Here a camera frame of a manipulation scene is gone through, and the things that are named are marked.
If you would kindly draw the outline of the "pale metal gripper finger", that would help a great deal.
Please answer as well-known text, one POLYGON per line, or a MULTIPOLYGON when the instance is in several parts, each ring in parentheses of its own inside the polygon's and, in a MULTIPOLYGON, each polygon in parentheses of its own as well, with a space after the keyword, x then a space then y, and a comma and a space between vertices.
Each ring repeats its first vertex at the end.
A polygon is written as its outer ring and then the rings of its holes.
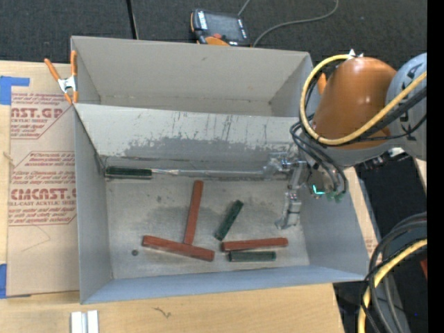
POLYGON ((282 216, 275 222, 280 230, 297 226, 300 222, 301 201, 294 191, 288 191, 284 197, 282 216))
POLYGON ((292 163, 286 158, 272 157, 268 160, 263 170, 264 179, 271 179, 274 176, 286 175, 290 172, 292 163))

